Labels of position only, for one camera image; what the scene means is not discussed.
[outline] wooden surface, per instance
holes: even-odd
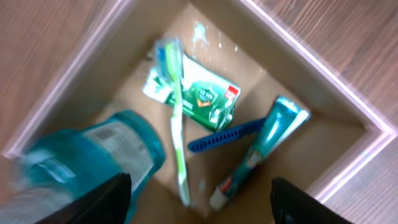
[[[398,124],[397,1],[256,2]],[[94,0],[0,2],[0,147],[109,5]],[[326,205],[353,222],[396,223],[397,146],[383,150]]]
[[[0,1],[0,148],[113,1]]]
[[[398,124],[398,2],[257,0],[394,124]],[[326,205],[355,223],[397,223],[398,141]]]

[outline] bottle label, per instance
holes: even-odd
[[[113,121],[90,129],[84,135],[107,150],[130,174],[131,191],[135,191],[154,166],[148,148],[140,136],[122,122]]]

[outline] toothpaste tube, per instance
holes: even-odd
[[[253,168],[309,117],[309,112],[292,101],[278,97],[242,163],[217,186],[210,198],[210,206],[221,209],[238,192]]]

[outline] barcode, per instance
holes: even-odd
[[[121,148],[125,149],[130,149],[134,146],[135,150],[138,150],[139,152],[142,152],[143,150],[147,150],[146,146],[142,143],[142,140],[137,136],[133,134],[122,134],[120,136],[120,142],[119,146]]]
[[[115,143],[115,147],[117,147],[119,150],[129,150],[132,149],[132,144],[135,144],[135,142],[132,142],[134,139],[130,139],[130,141],[128,139],[126,139],[125,136],[123,136],[122,134],[120,136],[118,136],[117,138],[117,143]]]
[[[96,131],[94,131],[93,133],[92,133],[92,135],[94,136],[94,137],[97,137],[98,139],[100,139],[100,140],[107,140],[107,139],[109,139],[110,137],[113,137],[114,136],[114,132],[113,132],[113,130],[112,129],[107,129],[107,128],[99,128],[99,129],[97,129]]]

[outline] toothpaste tube cap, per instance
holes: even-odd
[[[214,209],[219,211],[225,203],[228,201],[228,197],[225,196],[217,187],[214,191],[213,195],[210,197],[210,206]]]

